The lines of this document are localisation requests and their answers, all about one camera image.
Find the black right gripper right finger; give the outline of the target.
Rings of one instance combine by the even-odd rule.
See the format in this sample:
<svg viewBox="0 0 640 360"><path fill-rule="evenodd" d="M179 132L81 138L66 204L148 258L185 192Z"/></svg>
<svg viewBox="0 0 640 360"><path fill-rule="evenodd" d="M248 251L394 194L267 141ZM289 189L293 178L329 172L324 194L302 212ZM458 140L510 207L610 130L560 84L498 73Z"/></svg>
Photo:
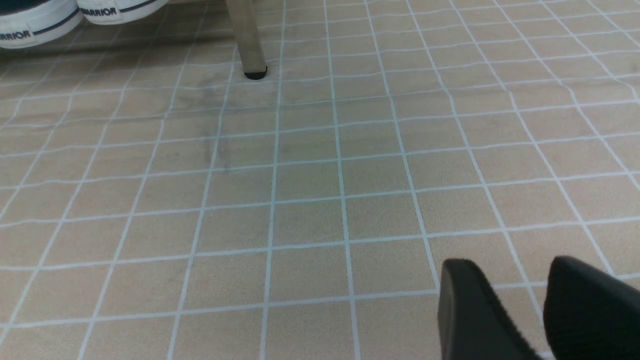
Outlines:
<svg viewBox="0 0 640 360"><path fill-rule="evenodd" d="M640 293L572 256L553 259L542 319L556 360L637 360Z"/></svg>

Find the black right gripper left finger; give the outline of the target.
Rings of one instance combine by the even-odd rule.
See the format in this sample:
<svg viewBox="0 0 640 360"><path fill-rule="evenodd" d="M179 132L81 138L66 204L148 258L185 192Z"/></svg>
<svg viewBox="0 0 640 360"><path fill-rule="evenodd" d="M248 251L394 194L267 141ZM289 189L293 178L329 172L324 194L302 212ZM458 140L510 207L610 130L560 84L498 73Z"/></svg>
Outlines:
<svg viewBox="0 0 640 360"><path fill-rule="evenodd" d="M444 360L539 360L510 318L482 269L469 259L446 259L438 302Z"/></svg>

